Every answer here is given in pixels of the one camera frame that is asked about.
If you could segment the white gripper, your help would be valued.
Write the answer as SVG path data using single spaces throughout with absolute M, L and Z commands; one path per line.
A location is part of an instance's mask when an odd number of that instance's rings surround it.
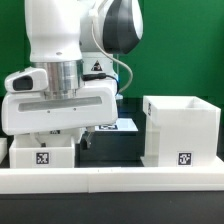
M 113 124 L 117 118 L 114 80 L 87 81 L 71 99 L 46 100 L 42 93 L 7 93 L 2 104 L 2 129 L 7 135 L 87 127 L 84 148 L 91 147 L 97 125 Z M 41 147 L 46 142 L 37 133 Z

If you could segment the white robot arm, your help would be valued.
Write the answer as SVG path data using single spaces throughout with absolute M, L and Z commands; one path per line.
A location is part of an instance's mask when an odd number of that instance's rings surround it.
M 10 136 L 111 124 L 115 54 L 142 38 L 138 0 L 24 0 L 31 66 L 5 79 L 2 129 Z

